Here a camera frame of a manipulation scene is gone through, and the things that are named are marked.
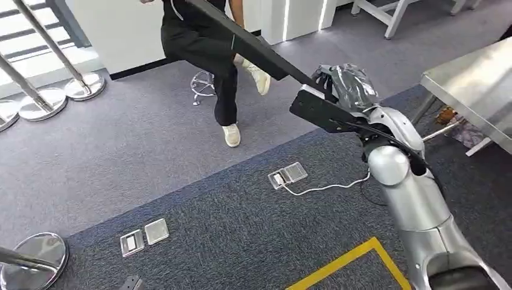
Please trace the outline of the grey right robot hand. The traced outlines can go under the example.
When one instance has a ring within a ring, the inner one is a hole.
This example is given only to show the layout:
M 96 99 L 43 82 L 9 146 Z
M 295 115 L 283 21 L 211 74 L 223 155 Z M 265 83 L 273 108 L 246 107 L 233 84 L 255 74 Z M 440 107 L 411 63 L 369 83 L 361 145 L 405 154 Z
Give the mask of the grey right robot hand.
M 364 113 L 380 104 L 370 78 L 352 63 L 320 65 L 311 79 L 327 92 L 326 100 L 348 112 Z

